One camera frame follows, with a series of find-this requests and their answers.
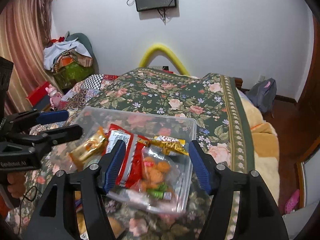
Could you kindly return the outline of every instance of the yellow blanket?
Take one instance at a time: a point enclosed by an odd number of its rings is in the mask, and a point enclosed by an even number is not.
[[[275,129],[263,120],[260,111],[241,97],[254,146],[255,169],[260,173],[278,204],[280,193],[279,141]]]

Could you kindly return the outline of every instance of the brown floor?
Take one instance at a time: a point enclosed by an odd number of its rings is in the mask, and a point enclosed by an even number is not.
[[[293,103],[275,100],[274,118],[270,114],[265,120],[276,129],[280,146],[279,210],[284,214],[284,205],[292,193],[299,188],[295,163],[319,136],[319,126],[312,113],[299,110]]]

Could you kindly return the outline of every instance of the bed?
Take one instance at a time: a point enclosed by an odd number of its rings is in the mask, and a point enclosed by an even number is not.
[[[197,121],[197,141],[204,152],[211,154],[216,162],[226,163],[233,171],[247,173],[257,169],[278,200],[279,149],[276,133],[270,124],[263,121],[258,109],[239,96],[233,78],[213,73],[194,78],[139,68],[114,81],[104,75],[92,75],[78,83],[68,96],[70,99],[62,106],[70,113],[67,124],[84,105],[194,118]],[[31,133],[63,125],[66,124],[36,126]],[[170,135],[168,130],[162,132]],[[41,170],[27,173],[27,189],[36,185],[44,191],[54,173],[61,168],[52,163],[51,158],[52,153],[43,158]],[[193,174],[187,212],[181,217],[146,213],[108,198],[105,199],[105,208],[109,219],[116,223],[114,230],[127,228],[123,233],[125,239],[196,239],[210,203],[211,198],[199,188]],[[239,193],[235,192],[227,239],[231,239],[235,231],[238,204]],[[36,202],[24,201],[21,231],[28,225],[35,205]],[[18,231],[19,209],[9,213],[7,222]]]

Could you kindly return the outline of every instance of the green floral blanket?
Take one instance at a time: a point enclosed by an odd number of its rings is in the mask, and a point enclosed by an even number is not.
[[[203,78],[191,78],[148,68],[135,69],[120,76],[87,105],[194,118],[196,139],[204,152],[233,171],[246,173],[254,169],[251,132],[233,78],[212,73]],[[170,129],[161,131],[162,135],[170,133]],[[36,185],[42,191],[45,189],[60,169],[50,158],[51,154],[44,158],[42,170],[28,173],[27,188]],[[210,203],[211,198],[199,188],[193,174],[187,212],[181,217],[146,213],[108,198],[105,208],[108,216],[128,229],[124,233],[126,240],[185,240],[199,236]],[[23,206],[22,229],[27,226],[34,205],[25,203]],[[238,207],[239,193],[235,192],[227,239],[233,237]],[[11,212],[9,220],[16,230],[19,219],[17,210]]]

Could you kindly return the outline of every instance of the black and white checkered patch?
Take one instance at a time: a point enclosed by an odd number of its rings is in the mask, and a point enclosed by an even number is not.
[[[90,77],[86,78],[81,85],[82,89],[95,89],[100,90],[101,82],[103,80],[104,75],[91,75]]]

